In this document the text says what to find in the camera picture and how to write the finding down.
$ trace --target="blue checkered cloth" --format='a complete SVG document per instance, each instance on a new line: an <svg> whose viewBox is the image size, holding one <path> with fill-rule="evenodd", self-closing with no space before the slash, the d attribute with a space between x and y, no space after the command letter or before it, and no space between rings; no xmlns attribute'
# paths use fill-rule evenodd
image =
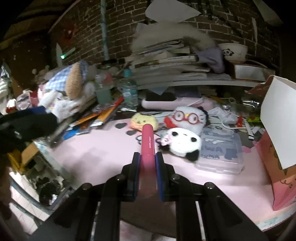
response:
<svg viewBox="0 0 296 241"><path fill-rule="evenodd" d="M84 60L80 60L79 65L80 65L80 72L82 74L82 83L81 84L84 84L89 65ZM66 80L69 76L72 66L73 65L70 65L67 68L64 68L63 70L61 70L60 72L55 74L46 83L45 89L46 90L65 91Z"/></svg>

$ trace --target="bowl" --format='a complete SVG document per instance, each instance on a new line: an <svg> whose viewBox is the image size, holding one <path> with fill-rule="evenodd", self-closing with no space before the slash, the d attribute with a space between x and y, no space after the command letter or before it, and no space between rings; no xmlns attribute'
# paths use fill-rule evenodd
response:
<svg viewBox="0 0 296 241"><path fill-rule="evenodd" d="M220 49L222 49L224 58L229 62L246 62L248 46L234 43L219 44L218 46L220 47Z"/></svg>

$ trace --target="pink tabletop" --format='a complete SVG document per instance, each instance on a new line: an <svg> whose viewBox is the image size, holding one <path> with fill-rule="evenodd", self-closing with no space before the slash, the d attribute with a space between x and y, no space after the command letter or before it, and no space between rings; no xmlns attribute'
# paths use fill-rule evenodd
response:
<svg viewBox="0 0 296 241"><path fill-rule="evenodd" d="M136 136L141 135L140 132L129 136L126 134L126 131L130 130L127 126L122 129L115 127L115 124L124 122L129 123L129 120L111 121L103 129L74 136L64 141L56 149L50 150L49 153L63 168L75 176L79 185L85 182L93 185L104 183L108 178L120 173L124 165L131 163L133 153L140 152L141 149L136 140ZM274 200L272 186L255 147L251 149L250 153L244 153L245 168L236 176L198 170L193 163L171 154L164 154L163 157L165 163L173 165L176 173L185 176L191 182L198 184L213 182L216 184L257 224L271 221L273 224L277 224L282 221L280 217L283 217L284 220L296 210L296 204L279 211L272 210ZM157 212L166 208L173 210L173 206L168 207L167 204L162 204L161 210L155 209L148 212L147 205L154 201L138 201L136 208L130 204L123 204L122 218L132 224L150 229L149 231L153 229L154 232L169 235L169 232L165 231L165 228L169 229L169 227L165 227L165 225L163 228L159 227L159 222L162 224L164 222L163 218L158 222L159 217L154 217L152 213L157 215ZM271 226L271 224L267 224L260 228L265 229Z"/></svg>

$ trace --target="red glasses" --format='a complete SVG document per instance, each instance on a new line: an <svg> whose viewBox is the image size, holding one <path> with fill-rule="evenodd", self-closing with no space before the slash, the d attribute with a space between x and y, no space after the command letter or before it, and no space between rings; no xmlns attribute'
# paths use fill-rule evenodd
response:
<svg viewBox="0 0 296 241"><path fill-rule="evenodd" d="M192 125L200 123L197 114L191 113L185 116L184 112L180 110L176 111L173 115L173 119L176 121L188 121Z"/></svg>

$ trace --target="transparent plastic box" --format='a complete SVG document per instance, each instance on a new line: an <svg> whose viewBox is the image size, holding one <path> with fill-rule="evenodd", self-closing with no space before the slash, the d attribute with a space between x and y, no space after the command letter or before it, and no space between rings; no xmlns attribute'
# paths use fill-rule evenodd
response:
<svg viewBox="0 0 296 241"><path fill-rule="evenodd" d="M243 167L242 143L237 133L204 128L202 149L196 167L201 170L238 175Z"/></svg>

